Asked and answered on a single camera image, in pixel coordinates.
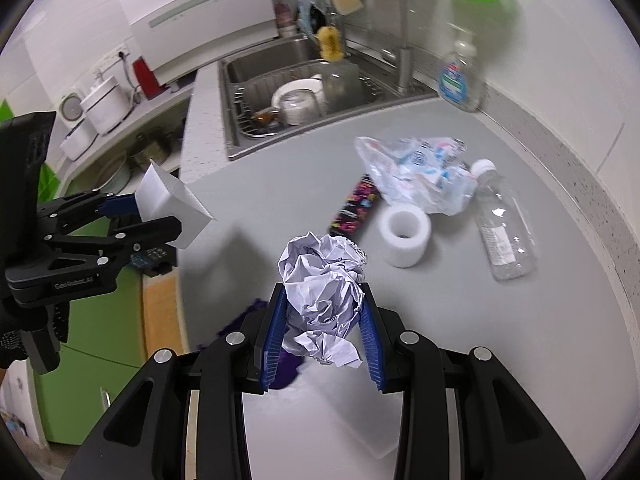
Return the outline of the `black gloved left hand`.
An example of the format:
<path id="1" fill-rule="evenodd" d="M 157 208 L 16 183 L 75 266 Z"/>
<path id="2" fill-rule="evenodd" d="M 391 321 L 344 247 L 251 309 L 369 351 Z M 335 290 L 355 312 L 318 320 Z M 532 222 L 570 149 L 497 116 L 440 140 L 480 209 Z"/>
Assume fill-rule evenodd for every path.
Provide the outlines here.
<path id="1" fill-rule="evenodd" d="M 28 353 L 16 323 L 1 308 L 0 313 L 0 368 L 7 370 L 15 361 L 25 361 Z"/>

